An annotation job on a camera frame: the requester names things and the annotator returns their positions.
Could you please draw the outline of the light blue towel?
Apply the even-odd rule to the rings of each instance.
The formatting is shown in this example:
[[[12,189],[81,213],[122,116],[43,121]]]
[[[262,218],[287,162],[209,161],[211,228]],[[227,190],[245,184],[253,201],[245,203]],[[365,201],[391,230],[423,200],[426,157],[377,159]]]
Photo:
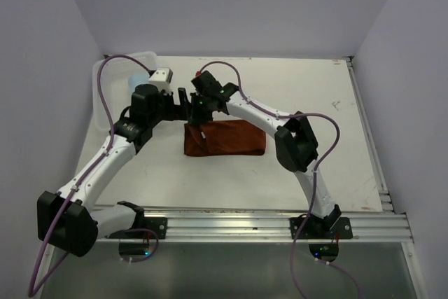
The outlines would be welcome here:
[[[139,73],[132,74],[128,79],[129,93],[132,94],[140,85],[149,84],[150,74]]]

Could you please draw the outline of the brown rust towel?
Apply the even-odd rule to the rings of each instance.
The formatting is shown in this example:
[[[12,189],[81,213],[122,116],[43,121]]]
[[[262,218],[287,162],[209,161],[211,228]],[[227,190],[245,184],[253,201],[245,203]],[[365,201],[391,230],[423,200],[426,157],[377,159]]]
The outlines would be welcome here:
[[[266,133],[245,120],[218,120],[184,125],[186,156],[264,155]]]

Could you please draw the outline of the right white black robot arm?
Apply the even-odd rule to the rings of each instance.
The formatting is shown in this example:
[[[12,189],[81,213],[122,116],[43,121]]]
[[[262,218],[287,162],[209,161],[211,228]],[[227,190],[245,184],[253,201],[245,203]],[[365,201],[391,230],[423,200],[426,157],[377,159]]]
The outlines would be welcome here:
[[[244,97],[237,85],[221,85],[208,71],[192,79],[191,120],[206,123],[214,112],[240,118],[258,127],[274,140],[279,164],[297,178],[309,204],[306,227],[318,237],[329,237],[337,229],[341,210],[330,196],[319,166],[326,155],[318,154],[318,141],[307,113],[285,116]]]

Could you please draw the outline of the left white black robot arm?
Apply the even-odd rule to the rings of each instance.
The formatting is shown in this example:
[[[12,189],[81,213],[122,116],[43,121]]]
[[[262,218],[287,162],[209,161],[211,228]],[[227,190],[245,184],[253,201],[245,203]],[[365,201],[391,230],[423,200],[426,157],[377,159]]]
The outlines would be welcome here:
[[[152,138],[162,121],[187,120],[190,102],[178,89],[179,104],[171,94],[151,84],[136,87],[131,104],[123,109],[106,141],[77,176],[56,193],[44,192],[37,201],[38,238],[75,256],[84,256],[98,239],[109,235],[135,238],[149,230],[144,210],[120,201],[110,209],[94,206],[114,176]]]

